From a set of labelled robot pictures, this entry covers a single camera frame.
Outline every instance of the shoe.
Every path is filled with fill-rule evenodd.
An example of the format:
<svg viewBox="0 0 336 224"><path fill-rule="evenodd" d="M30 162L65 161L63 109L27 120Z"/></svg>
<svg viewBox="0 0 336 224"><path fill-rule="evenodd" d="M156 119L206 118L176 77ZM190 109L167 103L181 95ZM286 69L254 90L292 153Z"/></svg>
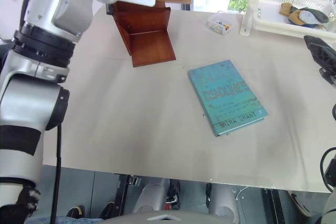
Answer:
<svg viewBox="0 0 336 224"><path fill-rule="evenodd" d="M111 219L113 214L114 202L110 201L106 204L99 218L103 220Z"/></svg>
<svg viewBox="0 0 336 224"><path fill-rule="evenodd" d="M84 217L84 207L78 206L78 207L72 207L68 211L67 217L71 217L74 219L79 219Z"/></svg>

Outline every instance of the book cover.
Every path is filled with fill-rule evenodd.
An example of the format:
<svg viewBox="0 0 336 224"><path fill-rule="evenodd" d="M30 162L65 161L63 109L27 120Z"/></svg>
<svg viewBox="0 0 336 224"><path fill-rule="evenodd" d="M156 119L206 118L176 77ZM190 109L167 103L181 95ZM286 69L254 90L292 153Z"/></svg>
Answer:
<svg viewBox="0 0 336 224"><path fill-rule="evenodd" d="M189 77L216 136L268 115L230 60L190 70Z"/></svg>

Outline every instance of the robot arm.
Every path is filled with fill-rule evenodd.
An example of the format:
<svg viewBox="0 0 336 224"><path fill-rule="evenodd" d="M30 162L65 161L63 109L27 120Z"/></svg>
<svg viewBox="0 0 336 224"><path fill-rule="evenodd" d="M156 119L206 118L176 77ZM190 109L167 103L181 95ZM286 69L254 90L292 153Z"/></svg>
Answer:
<svg viewBox="0 0 336 224"><path fill-rule="evenodd" d="M0 220L23 223L37 208L43 135L65 116L68 65L92 21L93 0L30 0L0 73ZM155 0L125 1L153 6Z"/></svg>

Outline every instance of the white table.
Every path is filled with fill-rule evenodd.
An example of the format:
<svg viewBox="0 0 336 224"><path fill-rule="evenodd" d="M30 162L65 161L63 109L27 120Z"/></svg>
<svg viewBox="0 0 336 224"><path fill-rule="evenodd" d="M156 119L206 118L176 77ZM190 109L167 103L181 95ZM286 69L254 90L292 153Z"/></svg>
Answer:
<svg viewBox="0 0 336 224"><path fill-rule="evenodd" d="M103 172L278 189L327 191L319 172L335 146L336 90L303 39L239 25L222 37L209 13L172 11L176 61L132 67L111 16L100 9L76 46L65 88L62 165ZM188 79L190 69L232 60L269 116L215 137ZM56 131L44 164L55 165Z"/></svg>

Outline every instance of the small plastic box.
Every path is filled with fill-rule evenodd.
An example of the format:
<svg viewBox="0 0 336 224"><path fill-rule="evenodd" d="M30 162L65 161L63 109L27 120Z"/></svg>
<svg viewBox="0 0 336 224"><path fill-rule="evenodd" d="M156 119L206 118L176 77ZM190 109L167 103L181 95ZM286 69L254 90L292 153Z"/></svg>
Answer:
<svg viewBox="0 0 336 224"><path fill-rule="evenodd" d="M220 35L226 35L234 26L235 19L230 14L220 10L208 19L207 24L211 31Z"/></svg>

